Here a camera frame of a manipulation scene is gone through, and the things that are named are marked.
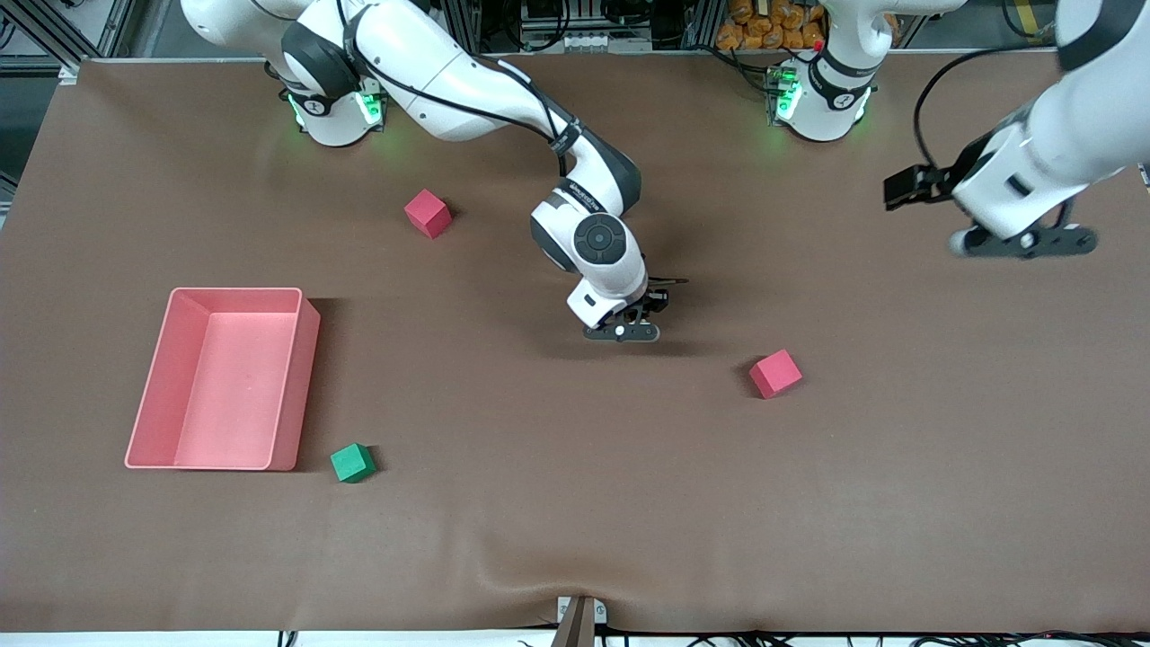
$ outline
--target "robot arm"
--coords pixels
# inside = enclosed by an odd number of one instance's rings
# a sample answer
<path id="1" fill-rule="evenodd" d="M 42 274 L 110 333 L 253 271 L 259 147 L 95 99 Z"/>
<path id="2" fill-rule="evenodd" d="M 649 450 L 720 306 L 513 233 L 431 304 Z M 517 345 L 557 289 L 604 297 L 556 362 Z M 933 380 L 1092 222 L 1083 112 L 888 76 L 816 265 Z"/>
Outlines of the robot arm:
<path id="1" fill-rule="evenodd" d="M 182 0 L 184 17 L 205 40 L 231 49 L 256 52 L 268 61 L 269 74 L 288 88 L 296 118 L 325 146 L 352 144 L 379 125 L 359 92 L 328 99 L 308 91 L 292 74 L 281 40 L 312 0 Z"/>
<path id="2" fill-rule="evenodd" d="M 798 134 L 830 141 L 862 117 L 871 79 L 890 51 L 891 29 L 884 14 L 933 15 L 966 0 L 823 0 L 830 17 L 826 46 L 813 59 L 783 63 L 793 70 L 777 120 Z"/>
<path id="3" fill-rule="evenodd" d="M 1081 254 L 1092 231 L 1067 223 L 1074 195 L 1150 160 L 1150 0 L 1059 2 L 1063 78 L 971 143 L 953 165 L 914 165 L 885 182 L 887 208 L 953 199 L 975 225 L 960 255 Z M 1052 226 L 1038 223 L 1063 206 Z"/>
<path id="4" fill-rule="evenodd" d="M 567 303 L 585 337 L 658 339 L 646 314 L 666 305 L 666 291 L 649 288 L 638 244 L 620 219 L 639 198 L 639 170 L 527 75 L 471 59 L 408 0 L 317 0 L 286 30 L 283 51 L 319 94 L 343 95 L 374 77 L 439 139 L 462 141 L 513 123 L 543 134 L 560 159 L 573 157 L 572 171 L 531 213 L 531 234 L 555 264 L 582 275 Z"/>

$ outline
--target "brown table surface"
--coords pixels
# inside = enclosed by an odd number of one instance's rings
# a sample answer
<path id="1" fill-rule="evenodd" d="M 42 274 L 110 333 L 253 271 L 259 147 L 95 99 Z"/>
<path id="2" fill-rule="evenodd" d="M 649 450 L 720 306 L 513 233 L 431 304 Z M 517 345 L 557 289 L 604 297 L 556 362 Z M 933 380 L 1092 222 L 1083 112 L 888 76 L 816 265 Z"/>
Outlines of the brown table surface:
<path id="1" fill-rule="evenodd" d="M 827 145 L 710 57 L 520 60 L 639 163 L 651 271 L 691 278 L 622 347 L 531 241 L 535 136 L 393 109 L 325 149 L 256 64 L 85 64 L 0 236 L 0 627 L 519 626 L 582 592 L 647 631 L 1147 629 L 1150 201 L 1091 188 L 1097 252 L 1033 262 L 951 257 L 952 205 L 884 213 L 945 60 L 891 57 Z M 956 70 L 936 155 L 1052 78 Z M 402 213 L 424 186 L 460 211 L 434 241 Z M 296 472 L 123 467 L 176 285 L 321 310 Z M 759 400 L 780 348 L 805 384 Z M 351 442 L 384 471 L 338 484 Z"/>

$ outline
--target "cable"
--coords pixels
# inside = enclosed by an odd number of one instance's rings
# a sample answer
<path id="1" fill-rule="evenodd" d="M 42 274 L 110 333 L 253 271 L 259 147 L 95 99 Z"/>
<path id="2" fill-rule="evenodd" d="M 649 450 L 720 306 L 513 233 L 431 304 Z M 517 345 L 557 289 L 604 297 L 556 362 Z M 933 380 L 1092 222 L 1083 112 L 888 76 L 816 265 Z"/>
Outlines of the cable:
<path id="1" fill-rule="evenodd" d="M 800 63 L 806 63 L 808 66 L 812 64 L 812 63 L 819 62 L 819 56 L 821 55 L 821 53 L 816 52 L 814 54 L 814 57 L 812 57 L 811 60 L 806 60 L 806 59 L 800 59 L 799 55 L 796 54 L 795 51 L 791 49 L 791 48 L 789 48 L 789 47 L 780 47 L 780 49 L 782 49 L 783 52 L 787 52 L 788 54 L 790 54 L 791 57 L 795 59 L 796 61 L 798 61 Z"/>
<path id="2" fill-rule="evenodd" d="M 347 26 L 347 15 L 344 13 L 343 0 L 336 0 L 336 7 L 339 10 L 339 22 L 342 22 L 343 25 L 346 28 Z M 428 94 L 427 92 L 424 92 L 422 90 L 417 90 L 415 87 L 412 87 L 411 85 L 407 85 L 406 83 L 400 83 L 400 82 L 396 80 L 394 78 L 392 78 L 386 72 L 384 72 L 383 70 L 381 70 L 379 68 L 375 67 L 375 64 L 373 64 L 371 61 L 369 61 L 367 59 L 367 56 L 365 56 L 362 54 L 362 52 L 359 52 L 358 47 L 356 47 L 355 54 L 358 54 L 356 57 L 360 61 L 362 61 L 363 64 L 367 66 L 368 69 L 370 69 L 376 76 L 378 76 L 383 80 L 386 80 L 388 83 L 394 85 L 396 87 L 399 87 L 400 90 L 402 90 L 405 92 L 411 92 L 412 94 L 415 94 L 416 97 L 422 97 L 422 98 L 424 98 L 424 99 L 427 99 L 429 101 L 435 101 L 436 103 L 439 103 L 442 106 L 447 106 L 448 108 L 455 108 L 457 110 L 460 110 L 460 111 L 465 111 L 465 113 L 468 113 L 468 114 L 473 114 L 473 115 L 477 115 L 477 116 L 482 116 L 482 117 L 486 117 L 486 118 L 493 118 L 496 121 L 501 121 L 504 123 L 509 123 L 512 125 L 518 125 L 520 128 L 524 128 L 527 130 L 530 130 L 531 132 L 535 132 L 539 137 L 543 137 L 544 139 L 547 140 L 549 144 L 552 141 L 551 137 L 549 137 L 546 132 L 544 132 L 543 130 L 539 130 L 538 128 L 531 125 L 530 123 L 522 122 L 522 121 L 519 121 L 516 118 L 512 118 L 512 117 L 507 117 L 507 116 L 503 116 L 503 115 L 497 115 L 494 113 L 489 113 L 486 110 L 481 110 L 480 108 L 473 108 L 470 106 L 465 106 L 462 103 L 457 103 L 454 101 L 450 101 L 450 100 L 444 99 L 442 97 L 436 97 L 435 94 Z"/>
<path id="3" fill-rule="evenodd" d="M 954 59 L 953 61 L 951 61 L 951 62 L 946 63 L 945 66 L 943 66 L 942 69 L 940 69 L 937 72 L 935 72 L 935 75 L 930 78 L 930 80 L 927 82 L 926 87 L 922 88 L 922 93 L 919 94 L 919 100 L 914 102 L 914 117 L 913 117 L 912 122 L 913 122 L 913 126 L 914 126 L 914 141 L 915 141 L 915 144 L 918 144 L 919 151 L 922 153 L 922 157 L 925 160 L 927 160 L 928 164 L 930 164 L 930 165 L 933 165 L 935 168 L 938 167 L 938 164 L 935 162 L 934 156 L 930 154 L 930 151 L 927 149 L 926 139 L 922 136 L 922 105 L 926 103 L 927 97 L 930 94 L 930 91 L 934 90 L 934 86 L 938 84 L 938 80 L 942 79 L 942 77 L 945 76 L 946 72 L 949 72 L 950 70 L 957 68 L 958 66 L 960 66 L 960 64 L 963 64 L 965 62 L 973 61 L 974 59 L 977 59 L 977 57 L 981 57 L 981 56 L 987 56 L 989 54 L 1000 54 L 1003 52 L 1015 52 L 1015 51 L 1019 51 L 1019 49 L 1029 49 L 1030 47 L 1032 47 L 1032 45 L 1028 45 L 1028 44 L 1027 45 L 1009 45 L 1006 47 L 995 47 L 992 49 L 980 49 L 977 52 L 971 52 L 969 54 L 963 54 L 961 56 L 959 56 L 959 57 Z M 964 642 L 961 645 L 965 646 L 965 645 L 971 645 L 971 644 L 969 642 Z M 912 645 L 912 647 L 921 647 L 921 646 L 920 645 Z M 959 647 L 959 646 L 957 646 L 957 645 L 949 645 L 949 647 Z"/>
<path id="4" fill-rule="evenodd" d="M 691 46 L 688 47 L 688 49 L 702 49 L 704 52 L 711 53 L 712 56 L 714 56 L 714 57 L 719 59 L 720 61 L 727 63 L 728 66 L 737 69 L 738 74 L 742 75 L 743 80 L 746 80 L 747 85 L 750 85 L 751 87 L 754 87 L 759 92 L 762 92 L 762 93 L 766 93 L 766 94 L 777 94 L 779 93 L 776 90 L 772 90 L 772 88 L 767 87 L 765 84 L 756 83 L 753 78 L 751 78 L 751 77 L 747 76 L 747 72 L 767 75 L 767 74 L 770 72 L 770 67 L 769 66 L 764 67 L 764 66 L 746 64 L 743 61 L 738 60 L 738 56 L 735 54 L 734 49 L 730 51 L 730 56 L 727 56 L 720 49 L 716 49 L 716 48 L 712 47 L 711 45 L 703 45 L 703 44 L 691 45 Z M 805 59 L 799 59 L 798 54 L 796 54 L 795 52 L 792 52 L 790 49 L 787 49 L 785 47 L 783 47 L 783 49 L 785 49 L 787 53 L 791 55 L 791 57 L 798 59 L 799 61 L 802 61 L 804 63 L 807 63 L 807 64 L 811 64 L 811 63 L 818 61 L 818 59 L 819 59 L 819 55 L 815 54 L 814 59 L 811 59 L 810 61 L 807 61 Z"/>
<path id="5" fill-rule="evenodd" d="M 7 17 L 2 18 L 3 22 L 0 23 L 0 49 L 3 49 L 12 43 L 12 38 L 16 36 L 16 25 L 10 22 Z"/>
<path id="6" fill-rule="evenodd" d="M 1010 9 L 1006 8 L 1006 2 L 1009 1 L 1010 0 L 1002 0 L 1000 3 L 1000 7 L 1003 9 L 1003 20 L 1006 21 L 1006 26 L 1009 26 L 1011 31 L 1013 31 L 1018 36 L 1021 36 L 1022 38 L 1040 38 L 1038 33 L 1028 33 L 1026 30 L 1014 24 L 1014 20 L 1010 17 Z"/>
<path id="7" fill-rule="evenodd" d="M 518 36 L 512 33 L 511 24 L 507 21 L 508 14 L 511 14 L 508 9 L 514 5 L 515 1 L 516 0 L 504 0 L 503 16 L 499 20 L 499 22 L 503 23 L 504 33 L 507 36 L 507 39 L 511 40 L 512 45 L 522 49 L 523 52 L 538 52 L 540 49 L 546 49 L 547 47 L 557 45 L 560 40 L 564 39 L 565 36 L 567 36 L 567 29 L 572 24 L 570 6 L 567 5 L 567 0 L 555 0 L 555 33 L 550 39 L 547 39 L 546 43 L 539 46 L 528 45 L 523 43 L 522 40 L 519 39 Z M 522 25 L 521 17 L 516 16 L 515 22 Z"/>
<path id="8" fill-rule="evenodd" d="M 759 92 L 762 92 L 764 94 L 769 94 L 770 93 L 770 90 L 767 88 L 766 83 L 758 84 L 758 83 L 754 82 L 753 78 L 750 77 L 750 75 L 747 74 L 746 68 L 743 66 L 743 62 L 739 61 L 738 56 L 735 55 L 735 51 L 734 49 L 730 51 L 730 60 L 735 62 L 735 68 L 738 69 L 738 75 L 743 77 L 743 80 L 745 80 L 747 85 L 750 85 L 751 87 L 754 87 L 756 90 L 758 90 Z M 762 74 L 764 74 L 764 80 L 766 80 L 766 72 L 762 72 Z"/>
<path id="9" fill-rule="evenodd" d="M 551 113 L 551 108 L 547 106 L 546 99 L 543 98 L 543 91 L 535 84 L 534 80 L 528 80 L 522 76 L 513 72 L 512 70 L 499 64 L 499 61 L 490 56 L 478 55 L 480 59 L 488 61 L 489 63 L 494 63 L 496 70 L 505 74 L 512 80 L 523 86 L 524 90 L 530 92 L 537 101 L 539 101 L 539 107 L 543 109 L 543 114 L 547 115 L 547 123 L 551 124 L 551 141 L 554 143 L 559 139 L 559 129 L 555 126 L 555 118 Z M 557 154 L 559 157 L 559 177 L 567 177 L 567 156 Z"/>

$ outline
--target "pink tray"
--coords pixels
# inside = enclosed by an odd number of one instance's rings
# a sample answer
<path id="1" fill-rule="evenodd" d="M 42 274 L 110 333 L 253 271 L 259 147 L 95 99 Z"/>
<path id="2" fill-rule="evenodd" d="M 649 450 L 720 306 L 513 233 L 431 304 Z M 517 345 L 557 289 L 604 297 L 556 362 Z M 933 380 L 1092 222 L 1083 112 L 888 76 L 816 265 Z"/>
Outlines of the pink tray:
<path id="1" fill-rule="evenodd" d="M 320 313 L 296 287 L 176 287 L 124 465 L 296 467 Z"/>

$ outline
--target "metal frame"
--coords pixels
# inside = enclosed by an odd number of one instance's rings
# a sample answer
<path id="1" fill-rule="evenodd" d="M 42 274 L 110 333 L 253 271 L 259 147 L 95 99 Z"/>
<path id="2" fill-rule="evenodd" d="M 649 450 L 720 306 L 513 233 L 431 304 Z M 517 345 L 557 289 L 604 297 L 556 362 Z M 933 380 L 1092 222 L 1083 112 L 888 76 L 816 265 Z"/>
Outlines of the metal frame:
<path id="1" fill-rule="evenodd" d="M 45 52 L 41 56 L 0 55 L 0 76 L 76 74 L 84 59 L 116 55 L 135 0 L 114 0 L 97 44 L 46 0 L 0 0 L 0 13 Z"/>
<path id="2" fill-rule="evenodd" d="M 16 194 L 16 178 L 8 175 L 7 172 L 0 170 L 0 190 L 5 191 L 9 195 Z"/>
<path id="3" fill-rule="evenodd" d="M 914 36 L 922 29 L 922 25 L 927 24 L 930 16 L 904 16 L 907 21 L 903 24 L 903 40 L 898 44 L 899 49 L 906 49 L 911 46 L 911 41 L 914 40 Z"/>
<path id="4" fill-rule="evenodd" d="M 468 54 L 480 53 L 481 5 L 469 0 L 444 0 L 443 13 L 447 31 Z"/>
<path id="5" fill-rule="evenodd" d="M 691 45 L 715 44 L 719 25 L 727 16 L 727 0 L 699 0 L 691 11 L 683 30 L 683 48 Z"/>

